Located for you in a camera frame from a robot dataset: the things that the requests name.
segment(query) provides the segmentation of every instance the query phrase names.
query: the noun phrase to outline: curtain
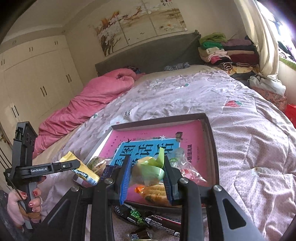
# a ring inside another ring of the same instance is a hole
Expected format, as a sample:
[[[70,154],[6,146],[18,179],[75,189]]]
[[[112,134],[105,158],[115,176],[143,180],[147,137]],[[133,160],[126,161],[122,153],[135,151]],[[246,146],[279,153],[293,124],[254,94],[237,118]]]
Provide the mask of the curtain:
[[[268,79],[276,79],[279,71],[279,50],[268,20],[260,13],[254,0],[234,0],[249,38],[260,56],[260,72]]]

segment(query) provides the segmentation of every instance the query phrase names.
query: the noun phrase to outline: headboard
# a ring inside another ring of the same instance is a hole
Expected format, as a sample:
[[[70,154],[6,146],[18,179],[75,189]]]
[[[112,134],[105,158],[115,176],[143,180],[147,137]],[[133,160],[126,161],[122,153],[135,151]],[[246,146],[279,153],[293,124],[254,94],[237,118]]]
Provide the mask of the headboard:
[[[183,62],[189,64],[204,64],[198,49],[200,34],[194,33],[175,35],[156,39],[127,49],[118,54],[113,54],[95,65],[98,76],[114,69],[123,68],[127,65],[138,67],[146,74],[163,71],[167,65]]]

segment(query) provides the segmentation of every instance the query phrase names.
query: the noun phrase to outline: bolt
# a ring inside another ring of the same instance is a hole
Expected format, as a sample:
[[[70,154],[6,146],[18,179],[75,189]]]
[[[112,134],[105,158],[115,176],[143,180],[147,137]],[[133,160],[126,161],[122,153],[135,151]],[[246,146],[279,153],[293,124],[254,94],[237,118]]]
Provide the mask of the bolt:
[[[113,179],[112,179],[112,178],[106,178],[106,179],[104,180],[104,182],[105,182],[106,184],[111,184],[111,183],[113,183]]]
[[[189,182],[188,179],[185,177],[180,178],[179,181],[180,183],[183,183],[183,184],[187,184]]]
[[[222,187],[220,185],[215,185],[213,188],[217,192],[221,192],[222,191]]]
[[[77,192],[77,191],[79,191],[79,187],[78,186],[72,186],[71,191],[72,192]]]

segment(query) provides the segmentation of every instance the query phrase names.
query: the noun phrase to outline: human hand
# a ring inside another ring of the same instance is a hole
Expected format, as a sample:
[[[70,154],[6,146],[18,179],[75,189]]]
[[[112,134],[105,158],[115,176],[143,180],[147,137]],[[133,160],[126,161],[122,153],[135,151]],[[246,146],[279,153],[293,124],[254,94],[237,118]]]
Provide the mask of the human hand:
[[[40,184],[46,179],[45,176],[41,177],[41,181],[38,182]],[[27,194],[25,192],[22,192],[19,190],[19,193],[22,195],[22,198],[24,200],[27,199]],[[33,190],[33,195],[35,199],[31,200],[29,202],[29,207],[32,208],[33,215],[30,215],[32,222],[38,223],[41,219],[40,217],[40,212],[42,211],[42,198],[40,197],[41,195],[41,190],[39,188],[36,188]],[[25,219],[28,220],[28,215],[25,213],[24,210],[20,210],[18,201],[21,201],[21,197],[18,195],[16,190],[12,190],[8,194],[8,203],[7,203],[7,212],[13,222],[15,223],[16,227],[21,228],[22,225],[25,222]]]

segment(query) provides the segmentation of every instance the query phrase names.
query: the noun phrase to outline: pink blanket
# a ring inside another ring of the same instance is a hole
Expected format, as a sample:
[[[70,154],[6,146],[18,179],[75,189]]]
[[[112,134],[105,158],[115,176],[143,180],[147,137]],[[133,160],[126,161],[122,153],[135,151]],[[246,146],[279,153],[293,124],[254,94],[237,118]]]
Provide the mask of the pink blanket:
[[[132,70],[117,69],[89,81],[67,107],[57,110],[40,124],[33,158],[130,90],[136,79]]]

